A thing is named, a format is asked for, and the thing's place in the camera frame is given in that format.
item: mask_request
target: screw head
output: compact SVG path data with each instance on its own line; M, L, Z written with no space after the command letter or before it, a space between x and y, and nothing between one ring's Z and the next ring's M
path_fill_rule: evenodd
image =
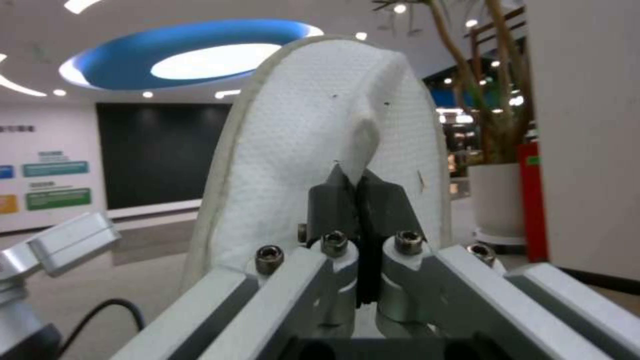
M255 252L255 269L259 274L271 275L284 262L284 253L276 245L266 245Z
M489 246L482 243L475 243L467 246L466 249L489 267L493 266L493 262L495 261L495 251L493 251Z
M347 236L338 230L323 235L321 241L322 252L330 258L339 258L344 255L349 245Z
M415 231L398 231L394 238L396 250L404 255L417 255L422 252L424 238Z
M307 225L298 224L298 242L304 244L307 242Z

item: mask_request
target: white slipper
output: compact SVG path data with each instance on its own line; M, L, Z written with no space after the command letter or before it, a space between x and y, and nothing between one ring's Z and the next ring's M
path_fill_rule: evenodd
M432 249L451 244L444 136L406 58L370 43L313 37L266 60L218 141L182 289L214 265L244 269L266 244L298 246L307 192L340 163L400 184Z

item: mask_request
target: white wall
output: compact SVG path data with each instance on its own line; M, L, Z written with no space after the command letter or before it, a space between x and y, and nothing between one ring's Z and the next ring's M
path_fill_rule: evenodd
M6 126L34 126L35 132L6 131ZM13 194L18 212L0 214L0 233L58 224L86 211L106 209L104 178L100 155L98 122L93 104L86 105L13 105L0 104L0 165L13 165L15 177L0 179L0 195ZM24 177L22 165L39 163L42 151L63 151L69 161L87 161L88 174ZM28 211L25 194L46 188L33 183L53 181L51 190L90 188L90 205Z
M530 0L550 257L640 280L638 0Z

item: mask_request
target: white planter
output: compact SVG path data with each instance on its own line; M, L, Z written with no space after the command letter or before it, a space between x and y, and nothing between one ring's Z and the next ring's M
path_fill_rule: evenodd
M469 167L476 239L496 245L525 245L519 164Z

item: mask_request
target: orange sign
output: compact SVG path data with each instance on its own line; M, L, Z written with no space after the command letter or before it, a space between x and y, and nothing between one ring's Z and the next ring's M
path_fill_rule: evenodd
M18 212L18 198L15 195L0 195L0 214Z

